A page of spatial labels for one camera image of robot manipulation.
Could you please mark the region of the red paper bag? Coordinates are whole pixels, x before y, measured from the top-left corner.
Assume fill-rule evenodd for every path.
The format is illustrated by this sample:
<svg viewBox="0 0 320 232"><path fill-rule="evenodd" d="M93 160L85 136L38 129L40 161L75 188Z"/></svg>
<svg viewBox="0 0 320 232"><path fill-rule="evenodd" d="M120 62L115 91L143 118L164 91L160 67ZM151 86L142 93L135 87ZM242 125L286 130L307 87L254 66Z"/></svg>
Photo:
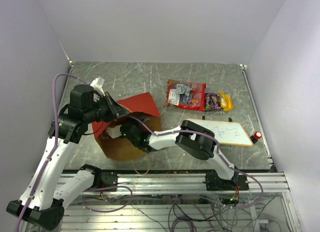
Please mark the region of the red paper bag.
<svg viewBox="0 0 320 232"><path fill-rule="evenodd" d="M104 155L113 161L130 162L139 175L151 169L147 138L162 131L161 115L150 92L117 102L129 111L128 116L112 122L93 122L93 136Z"/></svg>

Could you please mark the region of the silver green snack wrapper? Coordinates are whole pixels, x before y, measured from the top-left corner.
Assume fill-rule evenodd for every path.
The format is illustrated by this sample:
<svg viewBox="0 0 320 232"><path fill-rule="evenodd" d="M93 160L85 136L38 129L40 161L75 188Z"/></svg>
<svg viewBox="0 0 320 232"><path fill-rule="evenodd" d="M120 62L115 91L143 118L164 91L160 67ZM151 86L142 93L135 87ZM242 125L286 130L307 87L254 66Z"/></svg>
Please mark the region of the silver green snack wrapper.
<svg viewBox="0 0 320 232"><path fill-rule="evenodd" d="M188 97L192 90L193 89L190 86L183 84L183 83L179 83L176 85L176 94L177 95L185 95L186 97Z"/></svg>

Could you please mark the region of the red candy bag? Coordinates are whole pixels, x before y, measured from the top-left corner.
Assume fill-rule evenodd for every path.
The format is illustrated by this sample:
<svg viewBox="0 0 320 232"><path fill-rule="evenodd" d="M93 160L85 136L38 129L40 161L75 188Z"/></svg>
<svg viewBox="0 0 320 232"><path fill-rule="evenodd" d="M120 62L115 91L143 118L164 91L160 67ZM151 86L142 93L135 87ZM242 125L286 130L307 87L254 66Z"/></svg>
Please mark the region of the red candy bag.
<svg viewBox="0 0 320 232"><path fill-rule="evenodd" d="M205 90L205 83L169 79L164 106L204 112Z"/></svg>

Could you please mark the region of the brown purple chocolate pack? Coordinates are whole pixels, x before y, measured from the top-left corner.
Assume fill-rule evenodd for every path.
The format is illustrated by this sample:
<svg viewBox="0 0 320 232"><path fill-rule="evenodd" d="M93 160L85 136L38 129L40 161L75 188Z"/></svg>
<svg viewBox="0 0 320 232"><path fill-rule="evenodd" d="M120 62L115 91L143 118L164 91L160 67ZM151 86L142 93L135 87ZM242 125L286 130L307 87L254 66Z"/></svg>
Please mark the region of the brown purple chocolate pack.
<svg viewBox="0 0 320 232"><path fill-rule="evenodd" d="M204 111L215 112L222 111L223 108L220 104L220 97L216 93L205 93L204 94Z"/></svg>

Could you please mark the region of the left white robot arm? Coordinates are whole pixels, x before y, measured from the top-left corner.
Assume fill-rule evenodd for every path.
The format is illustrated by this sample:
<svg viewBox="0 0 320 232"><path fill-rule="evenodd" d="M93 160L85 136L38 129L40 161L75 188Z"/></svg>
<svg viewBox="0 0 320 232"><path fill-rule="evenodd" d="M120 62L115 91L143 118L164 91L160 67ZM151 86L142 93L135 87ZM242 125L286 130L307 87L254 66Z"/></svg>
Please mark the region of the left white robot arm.
<svg viewBox="0 0 320 232"><path fill-rule="evenodd" d="M64 191L56 190L73 146L86 134L89 124L110 123L129 114L101 86L76 85L70 92L69 103L51 123L44 154L29 186L18 200L8 203L6 211L20 221L48 231L55 229L72 200L82 191L96 191L102 185L101 170L85 165L65 184Z"/></svg>

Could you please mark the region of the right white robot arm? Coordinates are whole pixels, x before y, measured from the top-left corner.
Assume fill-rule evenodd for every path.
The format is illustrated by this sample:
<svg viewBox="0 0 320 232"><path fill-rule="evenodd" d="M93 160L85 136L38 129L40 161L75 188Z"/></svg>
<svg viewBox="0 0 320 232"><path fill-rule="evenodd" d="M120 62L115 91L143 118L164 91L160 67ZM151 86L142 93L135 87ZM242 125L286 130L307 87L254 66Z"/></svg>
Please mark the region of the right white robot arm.
<svg viewBox="0 0 320 232"><path fill-rule="evenodd" d="M120 126L120 133L134 147L145 152L179 147L197 160L208 161L217 174L219 190L233 190L238 185L239 171L220 149L211 130L190 120L165 131L152 131L140 120L131 117Z"/></svg>

